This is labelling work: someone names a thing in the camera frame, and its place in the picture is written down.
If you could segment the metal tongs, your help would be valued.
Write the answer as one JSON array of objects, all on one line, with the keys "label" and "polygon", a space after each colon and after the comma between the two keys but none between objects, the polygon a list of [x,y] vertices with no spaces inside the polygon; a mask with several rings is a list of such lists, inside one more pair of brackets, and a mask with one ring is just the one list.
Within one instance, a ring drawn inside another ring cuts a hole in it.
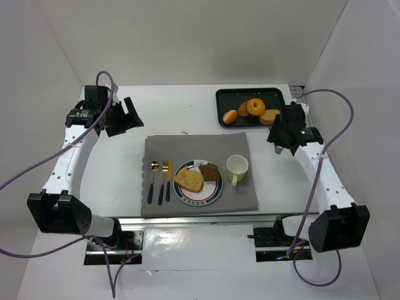
[{"label": "metal tongs", "polygon": [[278,145],[274,145],[274,152],[276,153],[276,154],[281,154],[282,153],[282,151],[283,151],[283,148],[281,147],[281,146],[278,146]]}]

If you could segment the large bread slice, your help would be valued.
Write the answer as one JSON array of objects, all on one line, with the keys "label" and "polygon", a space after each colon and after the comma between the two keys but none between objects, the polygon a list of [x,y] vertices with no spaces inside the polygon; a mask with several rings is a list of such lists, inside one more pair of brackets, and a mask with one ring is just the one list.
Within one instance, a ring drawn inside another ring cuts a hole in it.
[{"label": "large bread slice", "polygon": [[181,188],[193,193],[200,193],[203,190],[204,179],[200,172],[181,168],[174,177],[174,182]]}]

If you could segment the dark brown bread piece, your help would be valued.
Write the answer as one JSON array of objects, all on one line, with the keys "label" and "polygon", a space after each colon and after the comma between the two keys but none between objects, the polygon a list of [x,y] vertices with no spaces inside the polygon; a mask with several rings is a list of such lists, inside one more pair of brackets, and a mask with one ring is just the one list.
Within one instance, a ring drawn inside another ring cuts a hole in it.
[{"label": "dark brown bread piece", "polygon": [[214,181],[218,183],[221,180],[219,169],[215,164],[200,164],[199,170],[205,182]]}]

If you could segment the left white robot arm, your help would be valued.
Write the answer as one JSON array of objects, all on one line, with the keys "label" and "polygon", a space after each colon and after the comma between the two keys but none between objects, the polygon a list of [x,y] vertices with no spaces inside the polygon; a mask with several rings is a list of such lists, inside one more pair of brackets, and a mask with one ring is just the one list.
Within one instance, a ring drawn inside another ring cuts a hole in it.
[{"label": "left white robot arm", "polygon": [[106,86],[85,86],[84,99],[66,116],[63,153],[39,193],[27,206],[41,232],[117,239],[119,221],[93,214],[80,200],[81,181],[101,131],[109,137],[144,124],[130,97],[119,101]]}]

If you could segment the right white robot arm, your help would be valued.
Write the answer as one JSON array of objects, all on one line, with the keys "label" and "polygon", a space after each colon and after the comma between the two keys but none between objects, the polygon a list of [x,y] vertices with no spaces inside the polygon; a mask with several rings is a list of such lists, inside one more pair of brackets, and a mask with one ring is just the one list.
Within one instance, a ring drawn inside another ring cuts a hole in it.
[{"label": "right white robot arm", "polygon": [[312,185],[311,197],[318,203],[319,216],[305,214],[282,217],[275,222],[277,233],[290,243],[300,239],[323,253],[360,246],[370,213],[359,206],[340,181],[326,152],[324,141],[315,127],[306,125],[301,104],[281,106],[267,141],[277,148],[290,150],[304,169]]}]

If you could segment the bread slice front right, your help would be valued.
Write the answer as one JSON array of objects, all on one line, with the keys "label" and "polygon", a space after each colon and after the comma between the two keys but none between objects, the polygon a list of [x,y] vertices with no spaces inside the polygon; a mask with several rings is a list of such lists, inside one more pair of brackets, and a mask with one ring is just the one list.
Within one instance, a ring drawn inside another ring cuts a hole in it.
[{"label": "bread slice front right", "polygon": [[276,116],[280,115],[278,109],[266,109],[260,116],[260,123],[267,126],[272,126]]}]

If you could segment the orange glazed donut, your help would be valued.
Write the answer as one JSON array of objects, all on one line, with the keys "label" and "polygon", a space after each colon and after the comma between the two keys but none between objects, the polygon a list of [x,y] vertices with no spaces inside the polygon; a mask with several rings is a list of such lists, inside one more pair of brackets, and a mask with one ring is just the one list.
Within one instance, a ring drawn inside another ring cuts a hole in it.
[{"label": "orange glazed donut", "polygon": [[247,111],[252,116],[260,116],[265,110],[265,103],[262,99],[252,98],[247,101]]}]

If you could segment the grey cloth placemat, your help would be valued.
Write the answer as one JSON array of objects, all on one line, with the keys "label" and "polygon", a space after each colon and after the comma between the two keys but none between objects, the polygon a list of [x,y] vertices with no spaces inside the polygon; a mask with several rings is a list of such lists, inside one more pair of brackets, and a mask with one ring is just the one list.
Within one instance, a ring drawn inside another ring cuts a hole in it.
[{"label": "grey cloth placemat", "polygon": [[[258,210],[258,200],[254,187],[252,171],[248,170],[237,186],[232,186],[226,177],[228,157],[239,154],[250,158],[248,140],[243,132],[218,135],[157,135],[149,136],[144,142],[142,159],[142,200],[141,216],[144,218],[178,217],[200,214],[236,213]],[[155,176],[152,203],[147,203],[152,172],[151,163],[172,159],[173,171],[187,161],[203,159],[215,164],[223,177],[221,195],[207,206],[190,206],[182,202],[171,185],[170,201],[158,204],[158,195],[163,175]]]}]

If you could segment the brown pastry under donut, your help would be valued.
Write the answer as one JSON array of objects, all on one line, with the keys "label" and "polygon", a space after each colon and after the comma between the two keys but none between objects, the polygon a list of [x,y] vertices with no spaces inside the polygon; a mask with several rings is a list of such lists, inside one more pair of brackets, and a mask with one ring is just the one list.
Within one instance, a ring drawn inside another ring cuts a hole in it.
[{"label": "brown pastry under donut", "polygon": [[247,117],[249,116],[249,112],[247,109],[247,101],[244,101],[237,110],[237,115],[240,117]]}]

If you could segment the small round bun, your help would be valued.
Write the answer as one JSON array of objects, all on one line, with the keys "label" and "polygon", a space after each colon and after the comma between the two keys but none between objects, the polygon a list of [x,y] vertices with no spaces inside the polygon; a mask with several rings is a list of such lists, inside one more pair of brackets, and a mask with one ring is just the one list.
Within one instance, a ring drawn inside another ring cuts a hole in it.
[{"label": "small round bun", "polygon": [[236,110],[230,110],[224,114],[222,121],[225,125],[233,124],[238,118],[238,112]]}]

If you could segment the light green mug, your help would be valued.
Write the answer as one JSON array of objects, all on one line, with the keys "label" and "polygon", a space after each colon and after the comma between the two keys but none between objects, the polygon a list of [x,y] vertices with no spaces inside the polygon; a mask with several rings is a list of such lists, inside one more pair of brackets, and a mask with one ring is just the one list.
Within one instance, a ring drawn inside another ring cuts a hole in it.
[{"label": "light green mug", "polygon": [[248,168],[249,163],[244,156],[235,154],[228,157],[226,161],[226,175],[232,186],[237,186],[237,183],[245,177]]}]

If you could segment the aluminium front rail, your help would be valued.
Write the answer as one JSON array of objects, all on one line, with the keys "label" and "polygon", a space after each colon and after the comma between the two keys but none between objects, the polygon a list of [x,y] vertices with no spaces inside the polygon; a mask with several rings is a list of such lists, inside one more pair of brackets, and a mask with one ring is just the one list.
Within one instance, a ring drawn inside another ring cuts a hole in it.
[{"label": "aluminium front rail", "polygon": [[269,224],[276,220],[276,214],[232,214],[188,217],[120,217],[122,226],[202,226],[235,224]]}]

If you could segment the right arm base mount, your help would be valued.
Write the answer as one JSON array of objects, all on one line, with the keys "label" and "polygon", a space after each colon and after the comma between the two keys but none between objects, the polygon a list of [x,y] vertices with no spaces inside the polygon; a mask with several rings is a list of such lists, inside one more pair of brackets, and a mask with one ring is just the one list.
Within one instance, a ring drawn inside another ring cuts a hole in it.
[{"label": "right arm base mount", "polygon": [[257,263],[292,261],[296,255],[298,260],[313,259],[308,242],[286,254],[293,238],[278,236],[272,227],[254,227],[247,238],[254,242]]}]

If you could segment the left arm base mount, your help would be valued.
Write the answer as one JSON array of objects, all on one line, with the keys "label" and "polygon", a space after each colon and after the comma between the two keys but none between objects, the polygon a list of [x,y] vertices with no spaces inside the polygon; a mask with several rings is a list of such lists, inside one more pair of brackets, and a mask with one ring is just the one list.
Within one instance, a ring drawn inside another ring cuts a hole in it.
[{"label": "left arm base mount", "polygon": [[[110,265],[139,265],[143,261],[144,229],[134,228],[121,231],[118,239],[101,238],[107,252]],[[106,264],[104,251],[97,241],[88,241],[84,257],[85,266],[103,266]]]}]

